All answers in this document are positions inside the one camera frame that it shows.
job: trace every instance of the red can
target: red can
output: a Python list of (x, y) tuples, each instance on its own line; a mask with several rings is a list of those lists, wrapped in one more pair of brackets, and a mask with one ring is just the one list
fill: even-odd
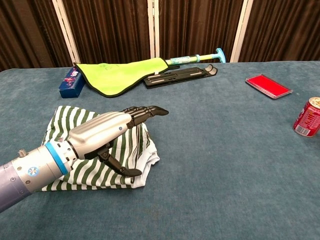
[(293, 130), (302, 136), (313, 137), (319, 129), (320, 97), (311, 97), (293, 124)]

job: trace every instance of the green and white striped cloth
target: green and white striped cloth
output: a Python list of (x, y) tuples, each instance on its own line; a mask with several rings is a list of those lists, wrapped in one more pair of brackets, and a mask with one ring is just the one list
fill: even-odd
[[(98, 115), (96, 112), (79, 107), (59, 106), (48, 124), (42, 145), (50, 140), (61, 141), (66, 139), (71, 129)], [(156, 146), (151, 140), (144, 123), (119, 136), (114, 141), (110, 154), (119, 160), (122, 166), (141, 170), (142, 175), (123, 177), (101, 163), (97, 157), (86, 160), (78, 159), (74, 162), (71, 172), (43, 187), (41, 191), (142, 187), (146, 184), (151, 165), (159, 161)]]

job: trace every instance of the brown curtain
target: brown curtain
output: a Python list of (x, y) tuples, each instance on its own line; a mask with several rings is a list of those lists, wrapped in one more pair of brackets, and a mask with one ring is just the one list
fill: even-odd
[(52, 0), (1, 0), (0, 46), (0, 71), (72, 65)]
[(63, 3), (82, 63), (130, 63), (150, 58), (146, 0)]
[(243, 0), (160, 0), (160, 56), (207, 55), (222, 48), (228, 62), (242, 4)]
[(320, 0), (253, 1), (239, 62), (320, 60)]

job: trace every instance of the blue box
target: blue box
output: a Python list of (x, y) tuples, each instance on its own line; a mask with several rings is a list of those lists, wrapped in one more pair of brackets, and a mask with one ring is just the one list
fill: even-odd
[(85, 83), (85, 78), (80, 71), (75, 66), (72, 67), (59, 86), (61, 97), (64, 99), (79, 97)]

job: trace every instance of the robotic hand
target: robotic hand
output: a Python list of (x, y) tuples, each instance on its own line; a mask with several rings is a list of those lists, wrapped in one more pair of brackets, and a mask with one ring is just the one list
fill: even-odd
[(19, 151), (19, 157), (0, 166), (0, 213), (36, 190), (68, 174), (76, 159), (99, 160), (125, 177), (142, 174), (128, 169), (109, 154), (114, 140), (148, 118), (169, 112), (158, 106), (130, 107), (121, 112), (101, 114), (69, 131), (63, 142), (50, 141), (30, 152)]

